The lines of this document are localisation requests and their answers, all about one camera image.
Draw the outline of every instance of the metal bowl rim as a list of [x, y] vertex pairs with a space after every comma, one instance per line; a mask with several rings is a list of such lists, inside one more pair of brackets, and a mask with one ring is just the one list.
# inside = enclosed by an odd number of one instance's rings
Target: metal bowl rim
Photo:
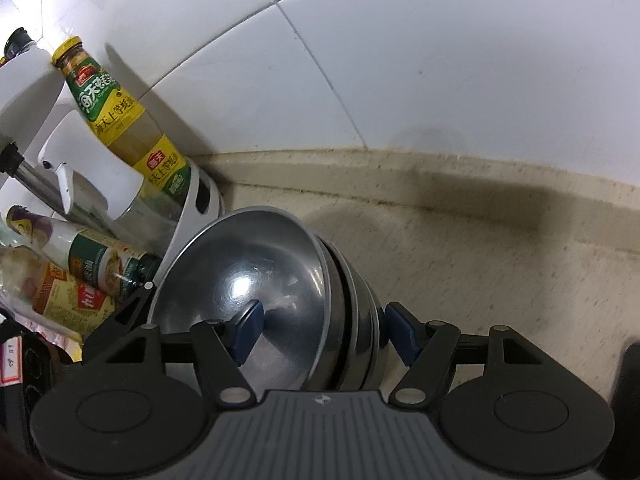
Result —
[[369, 290], [369, 298], [371, 300], [372, 317], [371, 321], [374, 327], [374, 345], [371, 353], [371, 362], [367, 370], [367, 376], [362, 383], [364, 390], [380, 388], [386, 371], [386, 362], [388, 360], [389, 344], [388, 340], [382, 338], [382, 327], [380, 326], [380, 314], [384, 313], [384, 309], [380, 304], [380, 300], [367, 280], [364, 280]]
[[[354, 275], [353, 275], [354, 273], [357, 273], [358, 271], [353, 269], [353, 267], [351, 266], [349, 261], [338, 250], [338, 248], [335, 246], [334, 243], [329, 241], [324, 235], [321, 235], [320, 233], [316, 233], [316, 235], [318, 236], [320, 241], [327, 247], [328, 251], [340, 263], [340, 269], [342, 270], [342, 272], [344, 273], [344, 275], [346, 277], [347, 286], [348, 286], [348, 289], [349, 289], [348, 290], [348, 294], [350, 295], [350, 301], [351, 301], [351, 339], [349, 341], [349, 353], [347, 355], [347, 361], [345, 362], [345, 371], [346, 372], [343, 371], [342, 377], [341, 377], [341, 380], [344, 382], [344, 380], [346, 379], [346, 373], [348, 373], [349, 368], [353, 365], [353, 356], [354, 356], [355, 351], [356, 351], [358, 338], [362, 334], [361, 329], [360, 329], [360, 313], [359, 313], [359, 310], [362, 308], [362, 305], [358, 304], [359, 301], [367, 300], [366, 301], [366, 303], [367, 303], [366, 307], [367, 307], [367, 310], [369, 310], [369, 322], [373, 323], [372, 314], [371, 314], [371, 311], [370, 311], [369, 286], [367, 285], [365, 280], [363, 280], [362, 277], [358, 274], [358, 277], [360, 278], [360, 280], [364, 284], [365, 289], [367, 289], [367, 297], [366, 298], [358, 298], [358, 294], [357, 294], [357, 291], [356, 291], [355, 278], [354, 278]], [[371, 330], [371, 336], [370, 337], [371, 337], [371, 342], [370, 342], [371, 352], [373, 352], [373, 330]], [[360, 384], [362, 384], [362, 381], [364, 380], [364, 377], [367, 374], [368, 368], [369, 367], [368, 367], [368, 364], [367, 364], [367, 366], [365, 366], [365, 369], [364, 369], [364, 371], [362, 373], [362, 379], [359, 381]]]
[[279, 216], [283, 216], [284, 218], [293, 222], [300, 229], [302, 229], [302, 231], [306, 234], [309, 241], [311, 241], [314, 249], [316, 250], [316, 255], [318, 256], [318, 260], [320, 261], [320, 266], [322, 267], [322, 282], [323, 282], [322, 284], [324, 285], [324, 319], [322, 323], [322, 333], [320, 335], [320, 341], [318, 343], [318, 350], [316, 351], [316, 356], [314, 357], [313, 364], [311, 365], [311, 368], [309, 369], [306, 375], [305, 383], [307, 383], [308, 380], [313, 376], [314, 372], [316, 371], [316, 368], [318, 367], [318, 363], [320, 362], [320, 359], [322, 357], [322, 352], [324, 350], [324, 346], [326, 345], [326, 340], [329, 334], [329, 328], [331, 325], [330, 321], [331, 321], [331, 309], [332, 309], [332, 290], [330, 285], [330, 275], [329, 275], [329, 269], [327, 266], [326, 258], [324, 256], [324, 253], [322, 252], [322, 248], [320, 247], [321, 242], [316, 237], [313, 231], [307, 228], [296, 216], [292, 215], [288, 211], [285, 211], [284, 209], [280, 209], [278, 207], [273, 207], [268, 205], [254, 205], [249, 207], [243, 207], [240, 209], [234, 209], [233, 211], [230, 211], [225, 215], [219, 216], [214, 221], [205, 225], [196, 235], [193, 236], [193, 238], [191, 238], [191, 240], [188, 241], [188, 243], [180, 250], [180, 252], [175, 255], [171, 264], [169, 264], [169, 267], [167, 268], [164, 276], [162, 277], [162, 280], [157, 285], [158, 290], [156, 290], [156, 294], [154, 295], [153, 301], [151, 302], [151, 307], [149, 308], [149, 313], [146, 316], [146, 320], [147, 322], [150, 322], [150, 320], [152, 319], [152, 316], [156, 309], [156, 303], [158, 302], [158, 297], [162, 292], [162, 286], [164, 285], [166, 278], [171, 273], [171, 270], [174, 268], [174, 265], [176, 264], [178, 259], [187, 251], [187, 249], [189, 249], [191, 245], [193, 245], [196, 242], [196, 240], [198, 240], [200, 236], [202, 236], [206, 231], [218, 225], [219, 223], [233, 216], [236, 216], [238, 214], [249, 213], [249, 212], [273, 213]]

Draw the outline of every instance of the white bottle holder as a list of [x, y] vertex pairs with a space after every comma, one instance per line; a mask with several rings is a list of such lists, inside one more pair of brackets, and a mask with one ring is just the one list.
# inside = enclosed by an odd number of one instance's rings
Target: white bottle holder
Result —
[[191, 165], [191, 182], [174, 237], [169, 243], [154, 277], [154, 283], [158, 288], [164, 281], [173, 261], [191, 239], [225, 213], [225, 205], [216, 183], [192, 160], [186, 157], [185, 159]]

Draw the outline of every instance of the bottle label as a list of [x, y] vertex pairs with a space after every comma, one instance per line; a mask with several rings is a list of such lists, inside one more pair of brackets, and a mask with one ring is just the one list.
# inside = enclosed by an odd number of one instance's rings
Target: bottle label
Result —
[[36, 215], [20, 206], [9, 209], [6, 224], [38, 248], [44, 247], [53, 234], [53, 225], [49, 218]]
[[86, 338], [115, 310], [113, 298], [49, 264], [33, 300], [38, 314]]
[[66, 76], [69, 89], [96, 137], [109, 146], [145, 112], [98, 62], [87, 57]]
[[22, 337], [0, 345], [0, 388], [22, 383]]
[[171, 197], [185, 196], [189, 189], [191, 167], [166, 135], [133, 167]]
[[69, 271], [114, 298], [125, 299], [137, 286], [145, 253], [92, 229], [82, 229], [69, 249]]

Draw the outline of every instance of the bottle cap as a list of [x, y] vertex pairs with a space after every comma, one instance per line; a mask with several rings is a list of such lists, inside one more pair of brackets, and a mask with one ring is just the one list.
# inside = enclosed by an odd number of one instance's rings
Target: bottle cap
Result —
[[66, 39], [65, 41], [63, 41], [62, 45], [60, 45], [51, 56], [51, 62], [54, 65], [57, 65], [58, 62], [60, 61], [60, 58], [62, 58], [62, 56], [66, 54], [67, 50], [80, 44], [82, 44], [82, 40], [80, 39], [80, 36], [72, 36], [71, 38]]
[[23, 27], [16, 28], [4, 44], [4, 56], [6, 60], [12, 60], [30, 43], [33, 43], [33, 40], [27, 31], [24, 30]]

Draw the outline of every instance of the oil bottle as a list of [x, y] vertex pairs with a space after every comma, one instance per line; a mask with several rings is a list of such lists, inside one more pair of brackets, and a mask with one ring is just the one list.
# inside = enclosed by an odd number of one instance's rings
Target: oil bottle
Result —
[[117, 300], [151, 280], [161, 263], [155, 254], [22, 206], [9, 209], [6, 224], [58, 267]]
[[180, 206], [189, 190], [191, 168], [158, 124], [74, 36], [52, 56], [78, 108], [96, 137]]
[[116, 308], [113, 298], [25, 246], [0, 246], [0, 301], [79, 342]]

